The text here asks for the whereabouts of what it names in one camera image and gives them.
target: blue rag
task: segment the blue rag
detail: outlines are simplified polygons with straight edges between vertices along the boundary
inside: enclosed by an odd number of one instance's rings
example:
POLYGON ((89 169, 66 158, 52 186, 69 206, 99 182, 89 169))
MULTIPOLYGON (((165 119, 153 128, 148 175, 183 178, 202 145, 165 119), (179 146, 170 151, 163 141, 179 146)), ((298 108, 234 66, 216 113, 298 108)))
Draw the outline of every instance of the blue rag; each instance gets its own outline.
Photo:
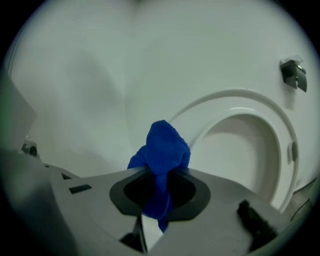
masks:
POLYGON ((143 209, 143 213, 158 220, 164 232, 168 226, 166 214, 172 210, 167 190, 168 172, 176 167, 187 168, 190 149, 178 132, 165 120, 154 122, 146 137, 146 144, 130 159, 128 169, 148 166, 155 175, 155 193, 143 209))

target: floor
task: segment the floor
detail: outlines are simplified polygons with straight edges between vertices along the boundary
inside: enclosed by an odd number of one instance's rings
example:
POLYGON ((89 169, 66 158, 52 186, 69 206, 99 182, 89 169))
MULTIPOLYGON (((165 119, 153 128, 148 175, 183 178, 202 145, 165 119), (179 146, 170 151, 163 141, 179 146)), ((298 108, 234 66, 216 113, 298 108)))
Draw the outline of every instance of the floor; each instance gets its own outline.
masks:
POLYGON ((302 189, 296 191, 283 214, 287 215, 291 221, 297 217, 305 216, 312 210, 312 203, 309 199, 309 192, 315 181, 310 182, 302 189))

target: toilet rim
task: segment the toilet rim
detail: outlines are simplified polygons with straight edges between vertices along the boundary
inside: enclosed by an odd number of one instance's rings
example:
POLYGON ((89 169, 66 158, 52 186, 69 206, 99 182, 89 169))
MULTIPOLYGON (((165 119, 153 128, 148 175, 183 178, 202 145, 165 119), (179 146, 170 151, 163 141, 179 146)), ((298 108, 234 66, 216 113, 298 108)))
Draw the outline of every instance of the toilet rim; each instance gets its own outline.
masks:
POLYGON ((290 137, 290 140, 295 141, 298 145, 297 137, 295 135, 295 131, 293 129, 293 126, 286 116, 286 114, 283 112, 283 110, 272 100, 265 97, 264 95, 261 95, 255 91, 252 90, 244 90, 244 89, 232 89, 232 90, 226 90, 226 91, 220 91, 213 93, 211 95, 207 95, 201 99, 198 99, 197 101, 189 104, 187 107, 185 107, 182 111, 178 112, 172 119, 173 121, 176 117, 180 116, 184 112, 188 111, 189 109, 196 107, 198 105, 201 105, 202 103, 212 101, 214 99, 221 99, 225 97, 240 97, 240 98, 249 98, 251 100, 254 100, 258 104, 266 105, 268 109, 272 109, 272 114, 270 112, 268 114, 265 114, 263 111, 263 108, 257 110, 250 107, 226 107, 225 110, 220 111, 217 114, 214 114, 210 118, 210 122, 203 125, 201 129, 201 132, 198 133, 196 136, 196 139, 190 145, 190 150, 194 151, 199 142, 203 139, 203 137, 209 132, 210 129, 212 129, 215 125, 220 123, 221 121, 234 117, 239 115, 250 115, 254 116, 260 120, 262 120, 272 131, 276 146, 278 149, 278 157, 279 157, 279 168, 278 168, 278 178, 275 185, 275 189, 273 192, 273 197, 270 201, 270 203, 277 208, 280 212, 283 212, 288 205, 290 198, 294 192, 296 179, 297 179, 297 173, 298 173, 298 166, 299 166, 299 156, 297 159, 292 162, 291 164, 286 163, 286 155, 288 153, 288 139, 284 140, 281 134, 284 132, 288 134, 290 137))

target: wall mount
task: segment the wall mount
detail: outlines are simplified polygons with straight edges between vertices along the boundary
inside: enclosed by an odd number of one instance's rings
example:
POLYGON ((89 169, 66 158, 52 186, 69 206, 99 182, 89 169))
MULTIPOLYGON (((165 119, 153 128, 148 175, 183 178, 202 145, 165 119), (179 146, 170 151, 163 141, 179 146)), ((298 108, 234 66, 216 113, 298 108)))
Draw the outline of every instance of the wall mount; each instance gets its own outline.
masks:
POLYGON ((280 65, 283 82, 295 89, 300 88, 307 92, 306 70, 296 61, 289 60, 280 65))

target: white wall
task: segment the white wall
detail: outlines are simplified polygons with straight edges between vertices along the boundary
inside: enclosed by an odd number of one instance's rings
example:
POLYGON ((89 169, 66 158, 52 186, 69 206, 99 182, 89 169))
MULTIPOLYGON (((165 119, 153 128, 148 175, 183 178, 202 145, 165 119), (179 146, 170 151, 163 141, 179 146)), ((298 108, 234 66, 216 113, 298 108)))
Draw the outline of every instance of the white wall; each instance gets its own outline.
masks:
POLYGON ((125 60, 134 0, 49 1, 21 38, 11 77, 37 112, 42 161, 84 176, 127 168, 125 60))
POLYGON ((150 0, 137 10, 130 47, 135 66, 128 74, 126 111, 134 150, 145 143, 154 121, 169 120, 220 90, 252 89, 282 107, 295 128, 300 149, 296 187, 317 175, 319 57, 294 19, 277 5, 263 0, 150 0), (294 55, 304 59, 307 93, 283 84, 279 62, 294 55))

